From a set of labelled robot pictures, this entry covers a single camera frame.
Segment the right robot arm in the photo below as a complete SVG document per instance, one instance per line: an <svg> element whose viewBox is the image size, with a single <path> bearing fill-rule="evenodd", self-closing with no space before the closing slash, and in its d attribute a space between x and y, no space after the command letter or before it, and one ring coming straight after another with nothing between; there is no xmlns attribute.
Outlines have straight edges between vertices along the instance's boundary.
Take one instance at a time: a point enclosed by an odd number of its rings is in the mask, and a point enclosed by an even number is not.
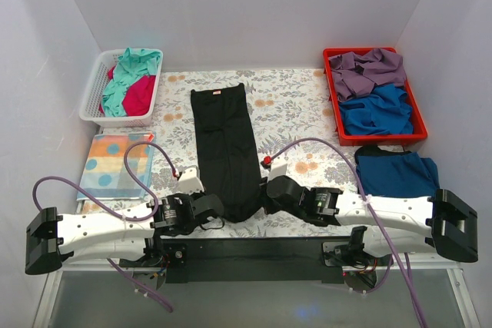
<svg viewBox="0 0 492 328"><path fill-rule="evenodd" d="M285 211L316 227L351 227L347 246L356 264L400 253L437 253L478 260L477 212L452 191L415 198L372 197L329 187L302 187L283 175L266 182L270 213Z"/></svg>

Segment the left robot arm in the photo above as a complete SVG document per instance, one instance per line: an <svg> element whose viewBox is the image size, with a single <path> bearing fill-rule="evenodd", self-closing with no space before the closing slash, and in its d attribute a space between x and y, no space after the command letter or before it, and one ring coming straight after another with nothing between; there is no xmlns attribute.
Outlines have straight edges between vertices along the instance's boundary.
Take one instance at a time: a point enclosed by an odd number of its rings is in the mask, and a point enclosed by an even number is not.
<svg viewBox="0 0 492 328"><path fill-rule="evenodd" d="M25 273L47 274L80 260L166 265L175 255L166 237L189 235L223 215L215 194L172 194L116 214L60 214L47 207L26 228Z"/></svg>

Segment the black t-shirt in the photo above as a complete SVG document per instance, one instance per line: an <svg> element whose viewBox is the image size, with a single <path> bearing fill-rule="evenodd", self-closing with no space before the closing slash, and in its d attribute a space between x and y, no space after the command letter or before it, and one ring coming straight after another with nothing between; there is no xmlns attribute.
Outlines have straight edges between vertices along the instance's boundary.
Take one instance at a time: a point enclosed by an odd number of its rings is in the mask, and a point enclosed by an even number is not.
<svg viewBox="0 0 492 328"><path fill-rule="evenodd" d="M245 88L191 91L201 182L224 205L232 223L261 208L261 170Z"/></svg>

